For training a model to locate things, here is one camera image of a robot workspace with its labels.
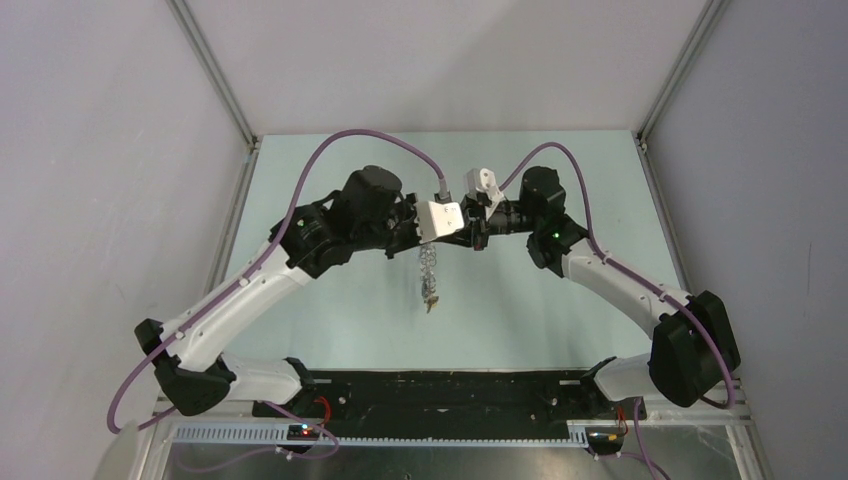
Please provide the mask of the large metal keyring with keys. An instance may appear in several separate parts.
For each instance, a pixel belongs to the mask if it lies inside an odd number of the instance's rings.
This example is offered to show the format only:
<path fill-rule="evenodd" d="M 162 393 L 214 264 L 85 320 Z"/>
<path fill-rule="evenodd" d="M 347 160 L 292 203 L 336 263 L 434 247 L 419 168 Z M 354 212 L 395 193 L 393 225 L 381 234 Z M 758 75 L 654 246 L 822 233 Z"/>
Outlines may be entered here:
<path fill-rule="evenodd" d="M 420 267 L 421 297 L 426 309 L 426 313 L 429 314 L 432 309 L 438 304 L 439 301 L 439 296 L 436 292 L 436 247 L 432 243 L 426 243 L 421 245 L 419 248 L 418 259 Z"/>

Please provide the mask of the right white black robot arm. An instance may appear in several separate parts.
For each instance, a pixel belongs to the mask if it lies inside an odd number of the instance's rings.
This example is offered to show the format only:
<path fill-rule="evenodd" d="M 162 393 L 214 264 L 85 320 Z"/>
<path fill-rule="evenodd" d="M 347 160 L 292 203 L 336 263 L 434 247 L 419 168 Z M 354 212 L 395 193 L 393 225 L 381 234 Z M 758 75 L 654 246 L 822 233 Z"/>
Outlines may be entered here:
<path fill-rule="evenodd" d="M 649 353 L 606 359 L 583 375 L 580 400 L 589 415 L 604 418 L 621 400 L 657 394 L 690 407 L 718 383 L 732 385 L 741 358 L 723 301 L 654 282 L 601 249 L 566 213 L 555 170 L 526 170 L 516 201 L 505 198 L 489 169 L 472 169 L 465 180 L 466 226 L 456 244 L 480 251 L 493 236 L 527 233 L 537 268 L 594 292 L 650 339 Z"/>

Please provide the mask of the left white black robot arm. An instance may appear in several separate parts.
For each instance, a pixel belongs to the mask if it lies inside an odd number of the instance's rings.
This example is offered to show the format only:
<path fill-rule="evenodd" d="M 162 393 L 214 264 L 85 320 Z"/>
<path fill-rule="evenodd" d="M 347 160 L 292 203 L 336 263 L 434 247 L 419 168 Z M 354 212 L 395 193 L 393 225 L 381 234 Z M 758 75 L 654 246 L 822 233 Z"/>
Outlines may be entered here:
<path fill-rule="evenodd" d="M 342 189 L 296 207 L 274 225 L 248 264 L 190 315 L 139 324 L 136 336 L 174 409 L 195 416 L 224 401 L 247 400 L 280 405 L 297 417 L 311 412 L 316 390 L 300 360 L 244 359 L 227 353 L 228 345 L 272 306 L 355 253 L 381 250 L 393 258 L 420 245 L 427 207 L 416 194 L 403 193 L 390 171 L 356 170 Z"/>

